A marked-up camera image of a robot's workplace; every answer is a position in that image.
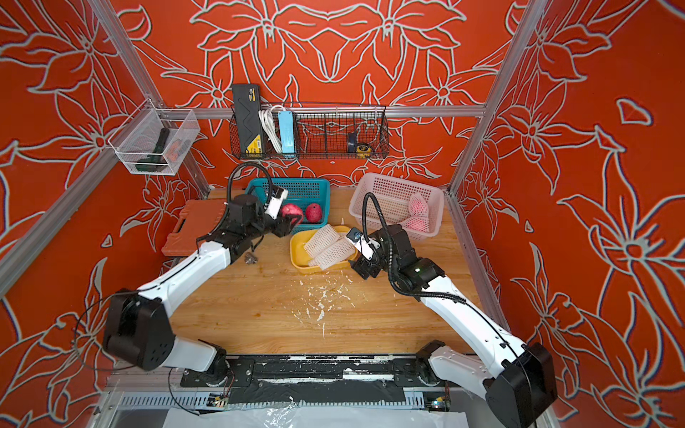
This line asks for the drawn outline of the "yellow tape measure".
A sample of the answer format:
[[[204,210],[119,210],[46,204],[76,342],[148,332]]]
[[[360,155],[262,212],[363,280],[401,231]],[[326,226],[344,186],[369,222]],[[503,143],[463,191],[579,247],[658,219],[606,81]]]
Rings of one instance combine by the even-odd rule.
[[[368,159],[373,154],[373,149],[367,144],[357,144],[355,152],[359,159]]]

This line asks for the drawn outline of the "light blue power bank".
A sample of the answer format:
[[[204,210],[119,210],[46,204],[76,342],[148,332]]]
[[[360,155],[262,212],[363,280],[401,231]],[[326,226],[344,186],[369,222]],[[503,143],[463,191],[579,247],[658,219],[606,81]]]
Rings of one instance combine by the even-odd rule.
[[[294,114],[289,111],[279,112],[278,125],[282,148],[281,153],[285,154],[287,157],[293,157],[296,154],[294,138]]]

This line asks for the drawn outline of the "white foam net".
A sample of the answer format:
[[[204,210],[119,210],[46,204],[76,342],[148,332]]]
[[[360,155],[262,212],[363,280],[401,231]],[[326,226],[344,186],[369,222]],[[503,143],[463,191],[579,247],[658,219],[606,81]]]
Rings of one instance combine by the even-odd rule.
[[[304,244],[304,249],[310,258],[316,258],[324,250],[341,239],[339,233],[330,225],[319,228],[317,232]]]
[[[341,237],[339,240],[326,247],[322,253],[319,253],[313,260],[314,266],[318,266],[322,270],[327,270],[337,263],[348,260],[357,252],[356,248],[346,239]]]

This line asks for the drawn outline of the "clear acrylic wall box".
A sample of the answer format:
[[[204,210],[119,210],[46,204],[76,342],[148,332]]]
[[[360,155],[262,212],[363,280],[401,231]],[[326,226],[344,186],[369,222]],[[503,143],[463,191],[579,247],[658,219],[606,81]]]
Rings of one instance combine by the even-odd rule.
[[[162,128],[171,133],[162,153],[166,168],[159,172],[137,171],[135,164],[151,154]],[[191,110],[173,112],[159,109],[149,100],[141,103],[108,138],[116,157],[133,175],[174,176],[200,133],[200,124]]]

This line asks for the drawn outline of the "black rectangular device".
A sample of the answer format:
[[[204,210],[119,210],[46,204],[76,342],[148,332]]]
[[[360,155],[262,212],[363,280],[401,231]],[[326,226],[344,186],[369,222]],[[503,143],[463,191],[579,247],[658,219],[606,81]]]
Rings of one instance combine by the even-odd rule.
[[[244,159],[260,159],[264,155],[264,133],[260,121],[260,87],[235,84],[232,87],[234,117],[239,137],[239,154]]]

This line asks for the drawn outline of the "teal plastic basket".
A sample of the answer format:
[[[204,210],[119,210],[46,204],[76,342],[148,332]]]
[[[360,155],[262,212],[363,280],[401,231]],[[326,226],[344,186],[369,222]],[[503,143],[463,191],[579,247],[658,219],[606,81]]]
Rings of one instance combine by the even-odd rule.
[[[273,178],[273,185],[282,187],[288,191],[284,204],[292,203],[303,212],[312,205],[317,204],[321,209],[321,219],[310,221],[304,216],[303,223],[298,224],[292,235],[301,231],[322,228],[328,222],[330,211],[331,188],[330,183],[324,178]]]

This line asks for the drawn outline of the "yellow plastic tray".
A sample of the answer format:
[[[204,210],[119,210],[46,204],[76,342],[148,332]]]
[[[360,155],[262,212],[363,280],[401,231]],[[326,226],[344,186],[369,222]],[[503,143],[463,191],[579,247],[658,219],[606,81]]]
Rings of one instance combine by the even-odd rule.
[[[336,231],[336,233],[341,235],[341,237],[344,237],[351,230],[351,228],[349,228],[348,226],[332,226],[332,228]],[[353,253],[349,258],[347,258],[346,260],[341,260],[338,263],[335,263],[334,265],[332,265],[332,267],[329,267],[328,269],[322,270],[318,266],[309,266],[309,262],[312,260],[312,257],[310,257],[308,253],[306,253],[304,246],[306,242],[310,241],[310,239],[314,237],[317,231],[318,229],[305,230],[298,232],[292,236],[290,240],[290,260],[294,268],[299,270],[299,272],[303,275],[349,268],[350,261],[355,260],[355,258],[358,255],[358,251],[356,250],[356,253]]]

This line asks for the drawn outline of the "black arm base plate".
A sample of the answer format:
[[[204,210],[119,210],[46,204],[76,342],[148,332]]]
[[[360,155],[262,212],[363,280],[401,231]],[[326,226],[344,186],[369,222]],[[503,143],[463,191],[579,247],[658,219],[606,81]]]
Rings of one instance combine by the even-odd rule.
[[[413,354],[230,355],[228,375],[217,388],[259,383],[390,383],[399,387],[453,387],[429,374]]]

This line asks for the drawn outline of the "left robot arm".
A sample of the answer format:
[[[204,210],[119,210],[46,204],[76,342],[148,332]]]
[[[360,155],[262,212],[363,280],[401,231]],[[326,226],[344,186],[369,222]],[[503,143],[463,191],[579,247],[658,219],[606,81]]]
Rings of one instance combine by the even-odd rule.
[[[151,371],[179,368],[212,384],[228,375],[226,351],[219,345],[176,335],[169,319],[180,305],[219,271],[253,251],[266,235],[290,235],[301,221],[285,215],[288,190],[267,179],[266,198],[227,194],[222,217],[196,239],[196,251],[176,267],[137,290],[112,296],[103,330],[103,349],[133,367]]]

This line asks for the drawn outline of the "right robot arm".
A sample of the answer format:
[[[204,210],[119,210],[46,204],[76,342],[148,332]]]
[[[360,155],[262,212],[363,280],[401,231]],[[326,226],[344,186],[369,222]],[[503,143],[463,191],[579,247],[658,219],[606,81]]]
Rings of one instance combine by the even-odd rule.
[[[365,194],[362,204],[374,206],[381,228],[370,233],[364,220],[346,235],[360,253],[353,270],[364,279],[385,272],[396,294],[433,310],[475,353],[469,357],[434,340],[417,353],[417,369],[480,397],[503,426],[535,427],[558,397],[549,351],[499,326],[441,267],[417,256],[403,226],[386,222],[374,194]]]

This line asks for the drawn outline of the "orange tool case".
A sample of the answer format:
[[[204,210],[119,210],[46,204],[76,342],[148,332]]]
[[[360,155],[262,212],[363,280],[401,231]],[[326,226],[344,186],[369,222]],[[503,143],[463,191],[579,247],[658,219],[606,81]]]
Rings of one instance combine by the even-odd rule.
[[[225,202],[220,199],[188,201],[162,246],[162,254],[167,257],[187,257],[194,253],[196,239],[210,233],[219,224],[224,211]]]

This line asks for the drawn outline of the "small grey metal part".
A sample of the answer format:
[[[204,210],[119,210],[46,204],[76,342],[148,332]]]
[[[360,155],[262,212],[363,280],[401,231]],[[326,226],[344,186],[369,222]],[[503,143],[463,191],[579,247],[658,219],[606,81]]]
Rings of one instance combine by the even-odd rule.
[[[253,253],[246,253],[244,255],[244,262],[247,265],[254,265],[257,264],[259,259],[253,254]]]

